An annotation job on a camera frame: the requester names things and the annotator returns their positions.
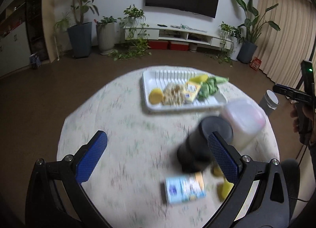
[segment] blue gripper pad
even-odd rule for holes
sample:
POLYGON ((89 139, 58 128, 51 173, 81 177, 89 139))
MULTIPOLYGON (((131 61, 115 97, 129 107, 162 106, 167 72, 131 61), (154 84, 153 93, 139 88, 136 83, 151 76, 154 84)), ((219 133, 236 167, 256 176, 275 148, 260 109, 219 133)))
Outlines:
POLYGON ((81 158, 76 169, 76 180, 79 184, 88 181, 92 171, 105 151, 107 146, 106 133, 98 131, 88 144, 91 144, 91 146, 81 158))
POLYGON ((214 133, 209 135, 207 144, 227 181, 236 184, 239 174, 238 166, 214 133))

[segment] curtain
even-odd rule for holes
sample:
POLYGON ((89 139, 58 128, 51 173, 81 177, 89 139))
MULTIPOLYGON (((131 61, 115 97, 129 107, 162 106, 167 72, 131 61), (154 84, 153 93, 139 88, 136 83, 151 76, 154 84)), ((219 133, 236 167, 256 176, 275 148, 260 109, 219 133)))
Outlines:
POLYGON ((262 63, 260 69, 275 83, 296 87, 301 78, 302 60, 308 60, 316 36, 316 10, 307 0, 259 0, 258 11, 279 3, 263 21, 279 25, 277 32, 268 24, 262 29, 255 52, 262 63))

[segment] yellow fruit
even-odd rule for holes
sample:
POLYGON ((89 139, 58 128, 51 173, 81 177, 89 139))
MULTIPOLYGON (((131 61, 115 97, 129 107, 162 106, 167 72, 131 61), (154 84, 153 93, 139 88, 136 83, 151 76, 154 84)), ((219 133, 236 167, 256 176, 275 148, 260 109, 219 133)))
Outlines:
POLYGON ((233 188, 234 184, 230 183, 229 181, 226 180, 226 178, 224 178, 224 184, 223 184, 223 189, 222 189, 222 199, 226 199, 228 194, 230 193, 231 189, 233 188))
POLYGON ((193 77, 193 78, 190 78, 189 81, 192 81, 194 83, 203 83, 205 82, 207 79, 208 79, 208 75, 204 74, 204 75, 200 75, 200 76, 196 76, 196 77, 193 77))
POLYGON ((151 104, 159 104, 163 100, 163 93, 160 88, 155 88, 151 90, 149 94, 149 102, 151 104))
POLYGON ((215 176, 217 176, 217 177, 218 177, 218 176, 224 176, 224 174, 223 174, 221 168, 220 168, 218 165, 214 165, 213 174, 214 174, 215 176))

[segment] white plastic tray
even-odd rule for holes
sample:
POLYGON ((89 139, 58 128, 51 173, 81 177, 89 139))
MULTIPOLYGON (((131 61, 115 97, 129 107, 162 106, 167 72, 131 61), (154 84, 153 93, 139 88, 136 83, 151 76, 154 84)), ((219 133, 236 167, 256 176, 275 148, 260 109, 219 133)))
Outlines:
POLYGON ((149 94, 154 88, 160 88, 162 91, 168 83, 185 84, 190 78, 197 76, 196 72, 178 71, 178 70, 150 70, 143 72, 143 86, 145 103, 149 110, 153 112, 175 111, 175 110, 198 110, 218 108, 227 103, 226 98, 218 90, 216 94, 208 97, 205 101, 200 102, 197 99, 192 104, 181 106, 169 106, 149 102, 149 94))

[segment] controller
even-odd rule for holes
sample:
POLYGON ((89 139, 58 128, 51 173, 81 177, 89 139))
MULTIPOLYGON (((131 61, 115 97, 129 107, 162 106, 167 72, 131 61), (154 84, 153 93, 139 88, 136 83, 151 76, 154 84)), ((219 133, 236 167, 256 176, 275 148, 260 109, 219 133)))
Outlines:
POLYGON ((314 111, 316 106, 312 62, 303 60, 301 62, 301 71, 304 80, 305 92, 281 84, 276 84, 275 86, 273 86, 273 91, 275 93, 285 95, 291 100, 297 101, 295 107, 299 118, 300 142, 307 145, 311 139, 313 122, 304 115, 303 105, 306 104, 313 107, 314 111))

